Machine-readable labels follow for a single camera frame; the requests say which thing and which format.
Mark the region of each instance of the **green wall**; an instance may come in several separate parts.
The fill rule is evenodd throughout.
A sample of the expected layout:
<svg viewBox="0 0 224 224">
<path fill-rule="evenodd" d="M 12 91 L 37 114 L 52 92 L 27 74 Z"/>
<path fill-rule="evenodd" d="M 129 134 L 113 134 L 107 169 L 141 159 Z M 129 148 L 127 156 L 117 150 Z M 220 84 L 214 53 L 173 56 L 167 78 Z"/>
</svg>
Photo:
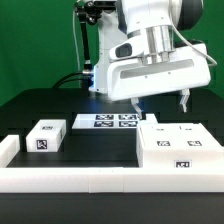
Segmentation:
<svg viewBox="0 0 224 224">
<path fill-rule="evenodd" d="M 0 105 L 25 89 L 50 88 L 60 77 L 77 70 L 72 34 L 74 1 L 0 0 Z M 209 88 L 224 97 L 224 1 L 204 0 L 204 5 L 200 22 L 184 35 L 208 44 L 209 54 L 218 61 L 211 69 Z M 89 34 L 91 56 L 96 62 L 96 28 L 91 27 Z"/>
</svg>

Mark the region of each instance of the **black cable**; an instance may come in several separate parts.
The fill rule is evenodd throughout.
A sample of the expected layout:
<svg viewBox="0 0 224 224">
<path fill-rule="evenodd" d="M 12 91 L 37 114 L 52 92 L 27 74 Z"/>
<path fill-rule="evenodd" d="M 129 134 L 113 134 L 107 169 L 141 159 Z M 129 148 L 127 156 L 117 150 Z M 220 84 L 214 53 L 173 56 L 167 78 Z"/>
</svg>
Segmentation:
<svg viewBox="0 0 224 224">
<path fill-rule="evenodd" d="M 54 89 L 58 89 L 61 85 L 67 83 L 67 82 L 74 82 L 74 81 L 88 81 L 88 79 L 69 79 L 69 80 L 64 80 L 61 83 L 59 83 L 58 85 L 56 85 L 54 87 Z"/>
<path fill-rule="evenodd" d="M 66 75 L 64 76 L 63 78 L 59 79 L 53 86 L 52 88 L 57 88 L 58 85 L 60 85 L 64 80 L 72 77 L 72 76 L 76 76 L 76 75 L 82 75 L 82 72 L 74 72 L 74 73 L 71 73 L 69 75 Z"/>
<path fill-rule="evenodd" d="M 77 7 L 77 15 L 79 18 L 81 33 L 82 33 L 82 43 L 83 43 L 84 59 L 85 59 L 84 69 L 92 70 L 92 63 L 90 60 L 90 52 L 89 52 L 88 33 L 86 28 L 87 13 L 85 11 L 85 8 Z"/>
</svg>

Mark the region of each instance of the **black tabletop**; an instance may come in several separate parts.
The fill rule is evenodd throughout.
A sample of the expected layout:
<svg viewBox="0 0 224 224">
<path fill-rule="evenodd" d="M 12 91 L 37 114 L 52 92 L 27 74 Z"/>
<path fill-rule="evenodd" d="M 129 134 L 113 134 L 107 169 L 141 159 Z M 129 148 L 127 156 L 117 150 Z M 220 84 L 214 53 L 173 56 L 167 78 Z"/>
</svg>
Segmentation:
<svg viewBox="0 0 224 224">
<path fill-rule="evenodd" d="M 194 89 L 188 113 L 177 93 L 141 99 L 159 123 L 202 123 L 224 145 L 224 100 Z M 0 140 L 19 134 L 21 151 L 9 167 L 137 167 L 135 129 L 81 130 L 79 113 L 135 113 L 130 101 L 109 102 L 79 89 L 27 90 L 0 107 Z M 65 119 L 57 153 L 27 153 L 25 137 L 40 119 Z M 0 223 L 224 223 L 224 194 L 0 194 Z"/>
</svg>

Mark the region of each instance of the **printed label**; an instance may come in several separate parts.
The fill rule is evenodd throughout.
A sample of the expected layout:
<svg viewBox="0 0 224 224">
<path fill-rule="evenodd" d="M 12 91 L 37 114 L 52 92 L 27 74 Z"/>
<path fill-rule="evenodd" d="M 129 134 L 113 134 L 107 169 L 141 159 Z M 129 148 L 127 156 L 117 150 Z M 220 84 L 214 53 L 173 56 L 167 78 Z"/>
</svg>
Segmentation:
<svg viewBox="0 0 224 224">
<path fill-rule="evenodd" d="M 96 121 L 94 123 L 95 128 L 111 128 L 114 126 L 113 121 Z"/>
<path fill-rule="evenodd" d="M 61 136 L 61 139 L 63 138 L 63 132 L 62 132 L 62 129 L 60 131 L 60 136 Z"/>
<path fill-rule="evenodd" d="M 53 126 L 43 126 L 41 129 L 42 130 L 52 130 L 54 127 Z"/>
<path fill-rule="evenodd" d="M 114 115 L 109 115 L 109 114 L 97 114 L 96 115 L 96 120 L 113 120 Z"/>
<path fill-rule="evenodd" d="M 158 146 L 171 146 L 169 141 L 157 141 Z"/>
<path fill-rule="evenodd" d="M 135 114 L 120 114 L 119 120 L 137 120 L 137 116 Z"/>
<path fill-rule="evenodd" d="M 47 140 L 37 140 L 36 141 L 37 150 L 46 150 L 47 148 Z"/>
<path fill-rule="evenodd" d="M 189 146 L 202 146 L 200 141 L 188 141 Z"/>
<path fill-rule="evenodd" d="M 120 121 L 119 127 L 121 128 L 134 128 L 137 127 L 138 122 L 137 121 Z"/>
<path fill-rule="evenodd" d="M 175 161 L 176 168 L 190 168 L 192 166 L 191 161 Z"/>
</svg>

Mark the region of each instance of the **white foam block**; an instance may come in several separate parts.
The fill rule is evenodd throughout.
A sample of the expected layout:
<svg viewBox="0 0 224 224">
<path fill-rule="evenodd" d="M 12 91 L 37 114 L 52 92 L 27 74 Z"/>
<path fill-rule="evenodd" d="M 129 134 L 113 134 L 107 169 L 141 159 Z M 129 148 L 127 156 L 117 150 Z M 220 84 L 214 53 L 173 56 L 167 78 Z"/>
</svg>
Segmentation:
<svg viewBox="0 0 224 224">
<path fill-rule="evenodd" d="M 0 168 L 7 167 L 19 150 L 19 135 L 8 135 L 0 143 Z"/>
<path fill-rule="evenodd" d="M 202 124 L 139 124 L 137 157 L 143 168 L 224 166 L 224 150 Z"/>
<path fill-rule="evenodd" d="M 26 137 L 28 152 L 57 152 L 66 134 L 66 120 L 40 120 Z"/>
<path fill-rule="evenodd" d="M 129 169 L 124 192 L 223 192 L 223 169 Z"/>
<path fill-rule="evenodd" d="M 93 168 L 89 175 L 89 192 L 123 192 L 120 168 Z"/>
<path fill-rule="evenodd" d="M 0 192 L 89 192 L 90 172 L 80 168 L 0 169 Z"/>
</svg>

